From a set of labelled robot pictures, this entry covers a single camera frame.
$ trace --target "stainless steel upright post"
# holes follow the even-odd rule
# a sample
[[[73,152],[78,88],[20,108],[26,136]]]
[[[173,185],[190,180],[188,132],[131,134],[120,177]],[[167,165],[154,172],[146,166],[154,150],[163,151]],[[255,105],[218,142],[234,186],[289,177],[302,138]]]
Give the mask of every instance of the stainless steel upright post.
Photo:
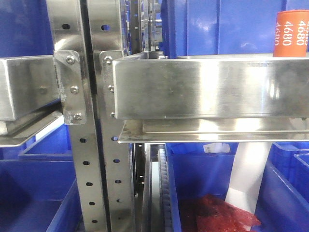
[[[123,122],[115,119],[112,76],[112,61],[127,52],[127,4],[87,0],[112,232],[135,231],[132,156],[128,145],[117,143]]]
[[[85,124],[69,125],[69,129],[85,229],[87,232],[105,232],[107,231],[103,198],[105,177],[102,177],[104,162],[100,160],[101,146],[98,144],[100,140],[97,135],[97,131],[100,132],[100,130],[97,130],[96,126],[98,122],[96,103],[88,69],[87,38],[85,36],[85,29],[88,25],[84,22],[85,4],[82,0],[47,0],[47,5],[55,54],[57,51],[74,50],[78,53],[81,66],[82,86],[79,91],[84,91],[87,119]],[[77,57],[67,56],[65,60],[70,66],[74,63],[76,65],[76,59]],[[78,88],[71,87],[71,92],[68,91],[68,94],[78,96]],[[75,99],[71,95],[67,97],[67,100]],[[71,108],[79,107],[81,102],[78,99],[76,98],[76,102],[70,102]],[[83,114],[76,114],[74,118],[81,121],[84,117]]]

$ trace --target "blue storage crate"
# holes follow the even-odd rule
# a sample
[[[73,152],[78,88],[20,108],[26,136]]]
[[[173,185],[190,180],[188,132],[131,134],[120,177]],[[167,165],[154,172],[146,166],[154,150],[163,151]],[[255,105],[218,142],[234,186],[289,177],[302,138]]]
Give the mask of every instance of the blue storage crate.
[[[19,154],[20,159],[72,160],[70,134],[62,125]]]
[[[309,202],[309,154],[296,154],[295,188]]]
[[[308,152],[309,142],[277,142],[271,146],[268,158],[293,185],[296,167],[294,155]]]
[[[203,146],[213,143],[166,143],[166,148],[169,154],[181,155],[181,154],[214,154],[205,153]],[[236,153],[238,143],[223,143],[228,144],[230,152],[228,153],[217,153],[217,155],[234,155]]]
[[[31,146],[34,142],[35,142],[35,136],[33,136],[20,146],[0,148],[0,160],[18,159],[18,155],[21,152],[23,152],[27,147]]]
[[[0,1],[0,57],[53,54],[45,0]]]
[[[277,12],[309,9],[308,0],[163,0],[164,53],[272,53]]]
[[[1,232],[73,232],[81,209],[72,161],[0,161]]]
[[[225,198],[234,156],[168,156],[169,188],[174,231],[181,231],[178,200],[207,193]],[[268,162],[255,214],[262,225],[257,232],[307,232],[309,203]]]

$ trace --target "white paper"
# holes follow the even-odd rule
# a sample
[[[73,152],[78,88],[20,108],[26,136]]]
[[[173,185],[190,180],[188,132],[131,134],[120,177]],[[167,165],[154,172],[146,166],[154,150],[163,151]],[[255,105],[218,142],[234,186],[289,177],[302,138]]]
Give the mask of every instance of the white paper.
[[[203,145],[205,153],[228,153],[231,151],[229,144],[211,143]]]
[[[271,144],[239,143],[226,202],[254,214]]]

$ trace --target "orange cylinder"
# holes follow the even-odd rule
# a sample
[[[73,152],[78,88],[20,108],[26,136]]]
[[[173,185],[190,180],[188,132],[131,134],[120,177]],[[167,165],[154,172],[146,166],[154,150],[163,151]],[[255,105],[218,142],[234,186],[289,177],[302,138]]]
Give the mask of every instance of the orange cylinder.
[[[305,57],[309,34],[309,10],[277,14],[274,57]]]

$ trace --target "screw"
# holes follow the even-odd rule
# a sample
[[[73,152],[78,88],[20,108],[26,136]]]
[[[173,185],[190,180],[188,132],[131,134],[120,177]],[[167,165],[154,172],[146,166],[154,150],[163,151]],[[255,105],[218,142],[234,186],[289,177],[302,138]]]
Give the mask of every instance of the screw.
[[[110,57],[110,56],[105,57],[104,62],[107,63],[107,64],[111,64],[112,63],[112,57]]]
[[[74,56],[67,56],[66,62],[67,62],[68,64],[74,64],[74,63],[75,63],[75,58],[74,58]]]
[[[108,89],[109,89],[110,92],[114,93],[114,86],[109,85],[109,86],[108,86]]]
[[[75,93],[75,94],[78,93],[79,91],[78,86],[72,86],[70,90],[71,90],[71,93]]]
[[[75,119],[76,121],[82,120],[82,114],[81,114],[81,113],[75,114],[75,115],[74,115],[74,119]]]

